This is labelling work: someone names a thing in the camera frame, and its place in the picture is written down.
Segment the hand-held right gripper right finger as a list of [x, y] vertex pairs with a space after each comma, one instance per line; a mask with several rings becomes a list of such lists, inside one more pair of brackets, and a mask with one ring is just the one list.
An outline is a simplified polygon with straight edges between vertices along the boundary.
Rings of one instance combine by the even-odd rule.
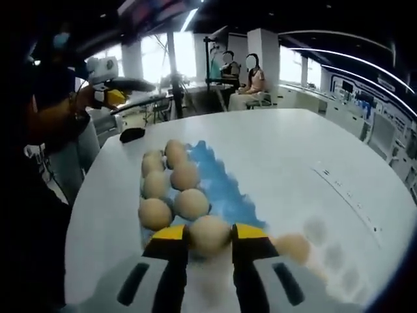
[[233, 224], [233, 282], [241, 312], [362, 312], [326, 292], [307, 267], [278, 254], [260, 228]]

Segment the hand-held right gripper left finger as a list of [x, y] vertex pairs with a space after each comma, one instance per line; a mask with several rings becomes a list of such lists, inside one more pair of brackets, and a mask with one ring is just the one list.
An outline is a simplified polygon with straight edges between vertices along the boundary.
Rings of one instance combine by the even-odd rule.
[[151, 237], [142, 255], [114, 266], [93, 294], [65, 312], [180, 312], [187, 283], [188, 235], [185, 225]]

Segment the person's left hand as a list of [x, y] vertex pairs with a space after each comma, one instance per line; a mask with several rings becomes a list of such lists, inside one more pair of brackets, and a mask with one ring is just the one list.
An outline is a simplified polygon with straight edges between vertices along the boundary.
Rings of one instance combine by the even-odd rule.
[[86, 108], [95, 108], [94, 88], [90, 85], [82, 87], [79, 91], [72, 93], [69, 98], [69, 105], [72, 112], [85, 111]]

